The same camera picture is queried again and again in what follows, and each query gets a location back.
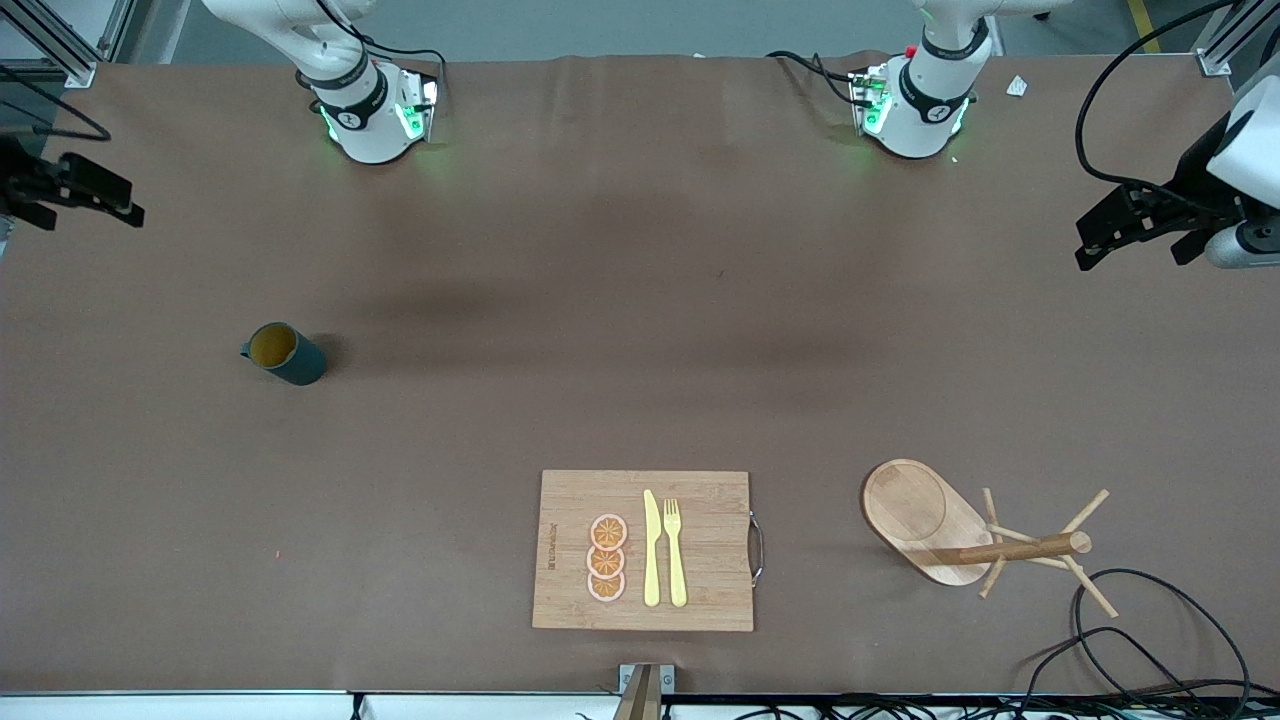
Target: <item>wooden mug tree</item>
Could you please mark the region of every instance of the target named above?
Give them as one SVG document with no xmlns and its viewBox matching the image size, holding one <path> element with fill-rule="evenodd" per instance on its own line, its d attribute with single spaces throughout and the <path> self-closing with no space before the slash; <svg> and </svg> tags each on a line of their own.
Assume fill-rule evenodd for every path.
<svg viewBox="0 0 1280 720">
<path fill-rule="evenodd" d="M 1080 525 L 1107 498 L 1107 491 L 1100 491 L 1061 532 L 1044 537 L 1001 527 L 991 489 L 983 488 L 982 495 L 986 520 L 928 465 L 891 460 L 863 484 L 863 512 L 881 539 L 938 583 L 966 585 L 987 575 L 978 592 L 986 598 L 1005 566 L 1021 560 L 1074 574 L 1107 615 L 1120 615 L 1074 557 L 1092 550 Z"/>
</svg>

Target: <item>orange slice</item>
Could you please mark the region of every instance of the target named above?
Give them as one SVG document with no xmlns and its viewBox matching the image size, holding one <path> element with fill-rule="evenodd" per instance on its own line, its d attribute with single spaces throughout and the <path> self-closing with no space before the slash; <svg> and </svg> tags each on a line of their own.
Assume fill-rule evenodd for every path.
<svg viewBox="0 0 1280 720">
<path fill-rule="evenodd" d="M 617 578 L 618 574 L 622 573 L 622 566 L 626 565 L 626 562 L 627 559 L 622 555 L 621 550 L 600 550 L 598 547 L 591 547 L 586 551 L 588 571 L 602 580 Z"/>
<path fill-rule="evenodd" d="M 599 600 L 600 602 L 613 602 L 614 600 L 622 597 L 622 591 L 627 589 L 627 577 L 618 575 L 617 578 L 596 578 L 595 575 L 586 577 L 586 591 L 591 593 L 591 597 Z"/>
<path fill-rule="evenodd" d="M 600 515 L 591 523 L 591 544 L 600 550 L 617 550 L 627 542 L 627 524 L 612 512 Z"/>
</svg>

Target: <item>knife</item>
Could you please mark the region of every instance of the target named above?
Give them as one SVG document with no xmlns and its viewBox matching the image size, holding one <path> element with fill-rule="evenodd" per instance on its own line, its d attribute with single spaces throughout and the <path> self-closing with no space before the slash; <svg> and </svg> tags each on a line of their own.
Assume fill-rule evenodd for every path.
<svg viewBox="0 0 1280 720">
<path fill-rule="evenodd" d="M 653 491 L 644 491 L 644 603 L 657 607 L 660 598 L 658 589 L 658 538 L 662 537 L 662 515 L 658 514 L 658 501 Z"/>
</svg>

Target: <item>wooden base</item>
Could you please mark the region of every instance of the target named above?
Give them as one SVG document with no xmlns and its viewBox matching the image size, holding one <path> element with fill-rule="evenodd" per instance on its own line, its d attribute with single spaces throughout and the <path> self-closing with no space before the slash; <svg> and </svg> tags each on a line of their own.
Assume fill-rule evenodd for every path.
<svg viewBox="0 0 1280 720">
<path fill-rule="evenodd" d="M 945 585 L 978 582 L 989 562 L 957 564 L 960 548 L 992 544 L 987 521 L 932 468 L 890 460 L 863 484 L 867 523 L 924 577 Z"/>
</svg>

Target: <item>metal frame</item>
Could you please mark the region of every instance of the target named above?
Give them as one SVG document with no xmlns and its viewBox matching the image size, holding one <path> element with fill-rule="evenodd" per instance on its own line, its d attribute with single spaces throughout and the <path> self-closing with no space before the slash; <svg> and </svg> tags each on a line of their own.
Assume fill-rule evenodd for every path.
<svg viewBox="0 0 1280 720">
<path fill-rule="evenodd" d="M 1235 12 L 1221 8 L 1196 38 L 1194 53 L 1204 77 L 1231 74 L 1230 60 L 1280 13 L 1280 0 L 1251 0 Z"/>
<path fill-rule="evenodd" d="M 67 74 L 67 87 L 78 88 L 93 83 L 97 63 L 115 56 L 119 40 L 133 17 L 136 5 L 137 0 L 119 0 L 114 4 L 96 46 L 81 37 L 44 0 L 0 0 L 0 15 L 38 47 L 49 63 Z M 13 63 L 10 67 L 18 72 L 49 69 L 38 61 Z"/>
</svg>

